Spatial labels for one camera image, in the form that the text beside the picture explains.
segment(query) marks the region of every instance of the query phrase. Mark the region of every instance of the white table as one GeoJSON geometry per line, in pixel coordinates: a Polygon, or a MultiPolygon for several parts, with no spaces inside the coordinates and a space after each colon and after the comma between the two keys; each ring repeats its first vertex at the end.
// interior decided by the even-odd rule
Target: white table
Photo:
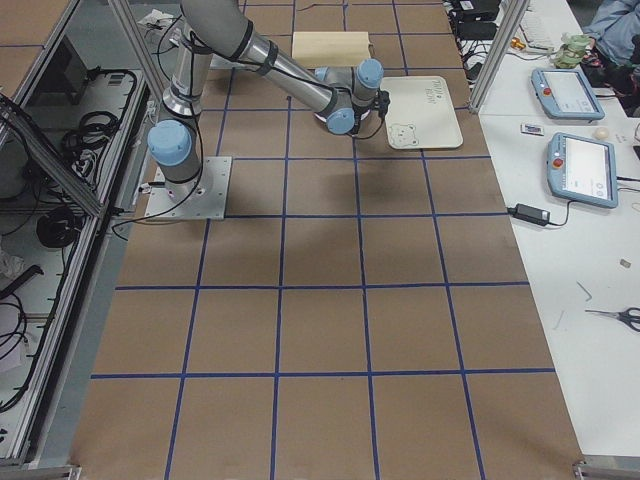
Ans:
{"type": "MultiPolygon", "coordinates": [[[[580,32],[565,1],[535,0],[534,5],[549,33],[557,32],[552,38],[557,36],[558,43],[562,32],[580,32]]],[[[634,130],[640,119],[627,118],[615,100],[603,100],[606,117],[589,125],[547,118],[530,74],[548,65],[546,59],[507,56],[480,121],[506,204],[549,210],[552,221],[561,223],[566,201],[551,196],[546,182],[553,134],[591,137],[597,126],[606,126],[618,175],[640,178],[640,160],[631,147],[638,143],[634,130]],[[521,134],[522,122],[543,125],[545,136],[521,134]]],[[[559,229],[515,219],[512,225],[583,454],[640,457],[640,334],[584,312],[640,306],[640,194],[620,192],[620,205],[613,210],[573,204],[568,224],[559,229]],[[622,266],[621,259],[631,267],[622,266]]]]}

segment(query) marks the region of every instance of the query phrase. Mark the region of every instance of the keyboard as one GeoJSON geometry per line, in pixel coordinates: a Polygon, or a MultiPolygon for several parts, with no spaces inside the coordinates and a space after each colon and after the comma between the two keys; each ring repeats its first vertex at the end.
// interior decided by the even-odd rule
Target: keyboard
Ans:
{"type": "Polygon", "coordinates": [[[536,12],[527,10],[524,13],[524,17],[520,22],[520,31],[524,42],[527,44],[527,51],[541,53],[554,51],[555,47],[549,37],[549,33],[536,12]]]}

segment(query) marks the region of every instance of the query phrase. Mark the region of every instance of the black round object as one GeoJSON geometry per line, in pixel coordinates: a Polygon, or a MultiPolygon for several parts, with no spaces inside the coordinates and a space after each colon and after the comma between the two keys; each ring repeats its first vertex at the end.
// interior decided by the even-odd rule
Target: black round object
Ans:
{"type": "Polygon", "coordinates": [[[36,234],[48,248],[64,248],[78,238],[82,220],[69,207],[58,207],[38,219],[36,234]]]}

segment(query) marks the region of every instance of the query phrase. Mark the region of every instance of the scissors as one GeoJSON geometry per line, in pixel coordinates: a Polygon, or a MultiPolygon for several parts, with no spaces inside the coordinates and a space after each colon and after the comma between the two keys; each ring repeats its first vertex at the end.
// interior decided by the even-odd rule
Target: scissors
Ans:
{"type": "Polygon", "coordinates": [[[605,317],[615,318],[616,320],[624,323],[630,329],[640,332],[640,308],[630,307],[622,312],[605,312],[602,310],[585,310],[585,312],[597,313],[604,315],[605,317]]]}

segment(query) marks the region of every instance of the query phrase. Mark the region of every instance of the clothing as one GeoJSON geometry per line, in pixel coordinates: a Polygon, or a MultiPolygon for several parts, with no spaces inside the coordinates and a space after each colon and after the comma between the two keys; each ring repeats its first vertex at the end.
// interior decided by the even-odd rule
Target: clothing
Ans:
{"type": "Polygon", "coordinates": [[[631,39],[640,34],[640,0],[604,0],[583,31],[609,60],[627,65],[635,48],[631,39]]]}

